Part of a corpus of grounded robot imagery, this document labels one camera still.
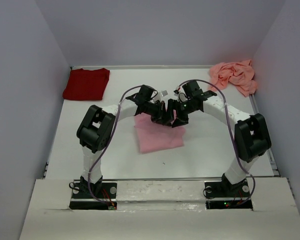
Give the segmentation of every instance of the purple cable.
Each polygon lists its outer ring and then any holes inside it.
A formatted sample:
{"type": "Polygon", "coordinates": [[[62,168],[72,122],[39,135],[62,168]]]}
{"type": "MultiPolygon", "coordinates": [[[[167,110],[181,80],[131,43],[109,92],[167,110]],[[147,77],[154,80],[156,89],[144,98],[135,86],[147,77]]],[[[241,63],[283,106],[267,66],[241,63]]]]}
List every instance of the purple cable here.
{"type": "Polygon", "coordinates": [[[230,134],[230,138],[231,138],[231,142],[232,142],[232,146],[233,146],[233,149],[234,149],[234,153],[235,153],[235,158],[240,166],[240,168],[242,169],[242,171],[247,174],[247,175],[250,175],[250,177],[252,178],[252,181],[253,181],[253,187],[252,187],[252,190],[251,190],[251,193],[250,195],[241,203],[235,205],[235,207],[238,207],[242,204],[245,204],[249,199],[251,199],[252,195],[254,194],[255,192],[255,189],[256,189],[256,180],[255,180],[255,177],[249,173],[245,168],[244,166],[242,166],[241,162],[240,162],[240,158],[239,158],[239,153],[238,153],[238,149],[237,149],[237,145],[236,145],[236,142],[235,142],[235,139],[234,139],[234,136],[232,134],[232,131],[231,131],[231,125],[230,125],[230,119],[229,119],[229,113],[228,113],[228,106],[227,106],[227,101],[226,101],[226,96],[224,95],[224,93],[214,84],[212,84],[211,82],[208,82],[208,81],[205,81],[205,80],[200,80],[200,79],[192,79],[192,80],[187,80],[187,81],[184,81],[182,82],[179,87],[181,87],[182,85],[188,83],[188,82],[191,82],[191,81],[198,81],[198,82],[203,82],[205,84],[209,84],[210,86],[214,87],[222,96],[223,98],[223,102],[224,102],[224,110],[225,110],[225,118],[226,118],[226,124],[228,126],[228,131],[229,131],[229,134],[230,134]]]}
{"type": "Polygon", "coordinates": [[[100,200],[99,198],[97,198],[97,197],[94,195],[94,193],[92,192],[92,190],[91,190],[91,186],[90,186],[90,183],[91,183],[91,180],[90,180],[91,171],[94,169],[94,167],[96,166],[96,164],[100,161],[100,159],[102,158],[102,156],[105,154],[105,152],[106,152],[106,150],[108,149],[108,147],[109,147],[109,145],[110,145],[110,142],[111,142],[111,140],[112,140],[112,138],[113,138],[113,136],[114,136],[114,134],[115,134],[115,131],[116,131],[116,128],[117,128],[117,125],[118,125],[118,121],[119,121],[120,110],[121,110],[121,105],[120,105],[120,104],[121,104],[121,102],[124,100],[125,95],[126,95],[128,92],[130,92],[131,90],[137,89],[137,88],[140,88],[140,87],[141,87],[141,85],[139,85],[139,86],[134,86],[134,87],[128,89],[127,91],[125,91],[125,92],[123,93],[123,95],[122,95],[122,97],[121,97],[121,99],[120,99],[120,101],[119,101],[119,104],[118,104],[118,112],[117,112],[116,117],[115,117],[115,121],[114,121],[114,125],[113,125],[113,129],[112,129],[110,138],[109,138],[109,140],[108,140],[108,142],[107,142],[107,144],[106,144],[104,150],[103,150],[102,153],[100,154],[100,156],[95,160],[94,164],[93,164],[93,165],[90,167],[90,169],[89,169],[89,173],[88,173],[88,189],[89,189],[90,195],[91,195],[91,197],[93,197],[95,200],[97,200],[97,201],[99,201],[100,203],[103,203],[103,204],[107,204],[107,202],[106,202],[106,201],[102,201],[102,200],[100,200]]]}

